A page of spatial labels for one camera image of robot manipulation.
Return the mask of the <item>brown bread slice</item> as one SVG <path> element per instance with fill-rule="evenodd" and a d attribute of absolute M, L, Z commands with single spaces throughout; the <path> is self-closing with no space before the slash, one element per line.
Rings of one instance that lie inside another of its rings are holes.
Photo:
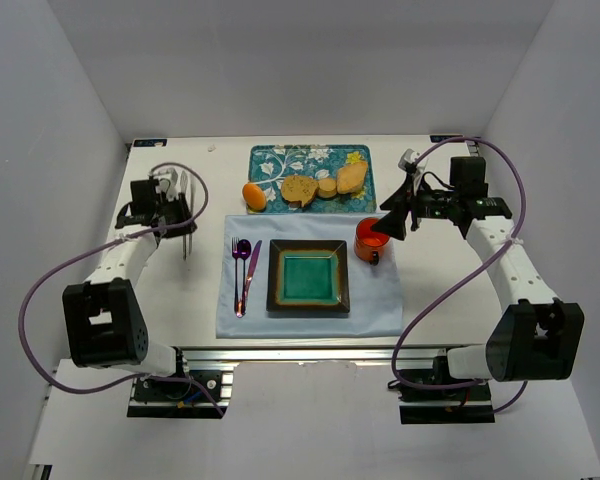
<path fill-rule="evenodd" d="M 283 199 L 291 204 L 299 204 L 302 208 L 309 205 L 317 195 L 318 181 L 303 175 L 287 176 L 281 187 Z"/>

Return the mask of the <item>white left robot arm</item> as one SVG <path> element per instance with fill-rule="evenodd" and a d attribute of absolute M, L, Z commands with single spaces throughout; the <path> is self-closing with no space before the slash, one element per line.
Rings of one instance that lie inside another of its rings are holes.
<path fill-rule="evenodd" d="M 130 189 L 131 201 L 114 224 L 119 243 L 106 249 L 83 283 L 63 292 L 71 357 L 78 367 L 182 377 L 182 353 L 149 337 L 134 287 L 162 241 L 180 238 L 182 256 L 191 254 L 195 187 L 186 172 L 170 167 Z"/>

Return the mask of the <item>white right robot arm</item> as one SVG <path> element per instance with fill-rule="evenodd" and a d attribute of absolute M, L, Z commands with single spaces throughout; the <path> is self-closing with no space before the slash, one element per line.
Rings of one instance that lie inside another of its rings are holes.
<path fill-rule="evenodd" d="M 506 202 L 488 194 L 485 159 L 452 158 L 444 189 L 429 186 L 424 169 L 407 156 L 399 166 L 405 180 L 382 204 L 386 214 L 373 231 L 402 240 L 423 219 L 452 222 L 480 258 L 502 310 L 484 344 L 452 347 L 434 359 L 434 378 L 426 388 L 569 378 L 584 313 L 578 304 L 562 301 L 534 267 Z"/>

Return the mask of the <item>small round bread roll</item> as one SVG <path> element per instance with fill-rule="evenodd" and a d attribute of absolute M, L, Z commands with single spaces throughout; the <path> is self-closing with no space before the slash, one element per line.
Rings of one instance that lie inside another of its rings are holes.
<path fill-rule="evenodd" d="M 318 196 L 323 199 L 333 198 L 338 194 L 337 181 L 327 177 L 318 181 Z"/>

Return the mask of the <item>orange black mug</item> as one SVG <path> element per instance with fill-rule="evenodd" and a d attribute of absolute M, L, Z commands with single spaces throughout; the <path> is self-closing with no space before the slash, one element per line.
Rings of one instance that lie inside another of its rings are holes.
<path fill-rule="evenodd" d="M 378 221 L 378 218 L 364 218 L 355 230 L 354 253 L 360 260 L 372 266 L 379 264 L 390 241 L 388 235 L 373 230 Z"/>

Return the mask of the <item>blue corner label right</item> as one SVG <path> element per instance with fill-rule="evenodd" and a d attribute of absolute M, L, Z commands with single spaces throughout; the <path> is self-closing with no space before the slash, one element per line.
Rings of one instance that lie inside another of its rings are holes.
<path fill-rule="evenodd" d="M 432 144 L 444 143 L 444 142 L 462 142 L 461 135 L 430 135 L 429 140 Z"/>

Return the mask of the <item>blue corner label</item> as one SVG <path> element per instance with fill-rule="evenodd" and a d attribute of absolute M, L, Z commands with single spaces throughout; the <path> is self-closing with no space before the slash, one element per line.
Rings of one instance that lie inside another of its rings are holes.
<path fill-rule="evenodd" d="M 444 143 L 444 142 L 462 142 L 461 135 L 430 135 L 429 140 L 432 144 Z"/>
<path fill-rule="evenodd" d="M 135 139 L 133 141 L 133 148 L 153 148 L 153 147 L 164 147 L 167 145 L 167 140 L 162 139 Z"/>

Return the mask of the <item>purple fork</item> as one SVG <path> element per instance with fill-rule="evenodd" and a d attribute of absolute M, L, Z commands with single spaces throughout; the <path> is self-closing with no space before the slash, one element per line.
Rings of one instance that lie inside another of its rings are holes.
<path fill-rule="evenodd" d="M 239 313 L 240 308 L 240 296 L 239 296 L 239 287 L 238 287 L 238 260 L 240 258 L 240 250 L 239 250 L 239 242 L 240 239 L 238 237 L 233 237 L 231 239 L 231 253 L 232 258 L 234 260 L 234 302 L 233 308 L 234 313 Z"/>

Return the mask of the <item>blue corner label left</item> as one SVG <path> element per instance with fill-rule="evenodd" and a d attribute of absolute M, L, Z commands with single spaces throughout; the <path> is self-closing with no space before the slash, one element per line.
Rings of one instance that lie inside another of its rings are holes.
<path fill-rule="evenodd" d="M 162 139 L 135 139 L 133 141 L 133 148 L 153 148 L 153 147 L 164 147 L 167 145 L 167 140 Z"/>

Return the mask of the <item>square green black plate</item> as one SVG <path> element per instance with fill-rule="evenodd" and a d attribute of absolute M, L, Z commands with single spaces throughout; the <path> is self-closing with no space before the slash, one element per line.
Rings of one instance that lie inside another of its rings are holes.
<path fill-rule="evenodd" d="M 266 310 L 298 314 L 350 312 L 347 242 L 272 239 Z"/>

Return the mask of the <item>teal floral tray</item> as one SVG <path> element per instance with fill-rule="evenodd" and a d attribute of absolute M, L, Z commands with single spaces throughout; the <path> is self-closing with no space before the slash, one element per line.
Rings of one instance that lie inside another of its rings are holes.
<path fill-rule="evenodd" d="M 329 199 L 316 197 L 306 208 L 291 204 L 281 195 L 286 177 L 297 174 L 316 181 L 334 179 L 337 171 L 360 161 L 367 163 L 361 189 Z M 370 149 L 362 144 L 334 145 L 256 145 L 251 148 L 248 181 L 265 194 L 265 214 L 288 213 L 374 213 L 377 200 Z"/>

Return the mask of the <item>iridescent purple knife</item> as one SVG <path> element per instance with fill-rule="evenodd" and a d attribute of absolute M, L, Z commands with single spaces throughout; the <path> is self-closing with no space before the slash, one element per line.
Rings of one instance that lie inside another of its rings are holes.
<path fill-rule="evenodd" d="M 248 265 L 248 268 L 246 271 L 246 277 L 245 277 L 244 287 L 243 287 L 243 296 L 242 296 L 242 305 L 241 305 L 241 313 L 242 314 L 246 313 L 246 304 L 247 304 L 247 299 L 248 299 L 248 293 L 249 293 L 249 289 L 251 286 L 251 282 L 252 282 L 254 274 L 255 274 L 255 270 L 257 268 L 257 262 L 259 259 L 261 247 L 262 247 L 262 241 L 258 240 L 256 242 L 255 246 L 250 250 L 249 265 Z"/>

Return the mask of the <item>white foam board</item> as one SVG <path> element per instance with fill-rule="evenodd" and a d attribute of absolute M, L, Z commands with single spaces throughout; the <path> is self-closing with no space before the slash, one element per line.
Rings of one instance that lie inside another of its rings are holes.
<path fill-rule="evenodd" d="M 384 367 L 245 363 L 220 420 L 132 419 L 124 388 L 50 394 L 30 460 L 55 479 L 581 479 L 600 463 L 569 382 L 492 424 L 404 425 Z"/>

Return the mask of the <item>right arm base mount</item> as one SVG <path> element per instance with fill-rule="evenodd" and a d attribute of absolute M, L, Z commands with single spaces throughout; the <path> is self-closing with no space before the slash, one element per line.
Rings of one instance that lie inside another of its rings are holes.
<path fill-rule="evenodd" d="M 437 356 L 432 366 L 402 369 L 400 375 L 418 385 L 460 383 L 450 376 L 447 360 Z M 491 391 L 481 384 L 464 389 L 422 390 L 406 386 L 394 379 L 387 389 L 398 393 L 402 425 L 488 424 L 495 422 Z"/>

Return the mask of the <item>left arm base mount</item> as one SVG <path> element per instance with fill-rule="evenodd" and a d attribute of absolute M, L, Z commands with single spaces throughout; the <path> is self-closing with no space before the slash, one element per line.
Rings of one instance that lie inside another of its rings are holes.
<path fill-rule="evenodd" d="M 225 413 L 231 398 L 236 363 L 194 362 L 189 375 Z M 136 380 L 127 406 L 128 418 L 220 419 L 221 414 L 196 384 Z"/>

